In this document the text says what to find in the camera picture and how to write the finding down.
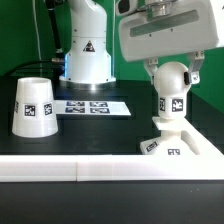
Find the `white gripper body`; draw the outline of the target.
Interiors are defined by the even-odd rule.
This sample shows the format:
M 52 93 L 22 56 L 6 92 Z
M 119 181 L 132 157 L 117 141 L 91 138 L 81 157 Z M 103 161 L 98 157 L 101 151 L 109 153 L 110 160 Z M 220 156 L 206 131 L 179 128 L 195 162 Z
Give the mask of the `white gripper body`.
M 128 62 L 224 47 L 224 0 L 176 0 L 165 16 L 125 16 L 119 39 Z

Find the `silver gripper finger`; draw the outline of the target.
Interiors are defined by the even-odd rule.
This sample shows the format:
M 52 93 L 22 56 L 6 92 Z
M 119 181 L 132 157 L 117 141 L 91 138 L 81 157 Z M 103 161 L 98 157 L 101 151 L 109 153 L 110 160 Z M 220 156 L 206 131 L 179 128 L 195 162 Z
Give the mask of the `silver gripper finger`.
M 154 76 L 158 70 L 158 59 L 150 58 L 144 61 L 144 68 L 147 71 L 151 83 L 154 83 Z
M 188 54 L 188 58 L 190 64 L 184 73 L 184 82 L 186 85 L 198 84 L 200 82 L 199 72 L 205 59 L 204 51 L 191 52 Z

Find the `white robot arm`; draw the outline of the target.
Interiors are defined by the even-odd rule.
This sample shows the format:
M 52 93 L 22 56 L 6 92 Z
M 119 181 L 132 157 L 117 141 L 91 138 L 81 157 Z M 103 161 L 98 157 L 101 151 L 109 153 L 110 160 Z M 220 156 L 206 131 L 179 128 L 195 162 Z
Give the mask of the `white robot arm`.
M 94 0 L 68 2 L 71 48 L 60 81 L 77 88 L 114 82 L 105 10 Z M 185 80 L 197 84 L 203 52 L 224 47 L 224 0 L 119 0 L 116 14 L 124 59 L 142 61 L 150 74 L 158 58 L 187 54 Z

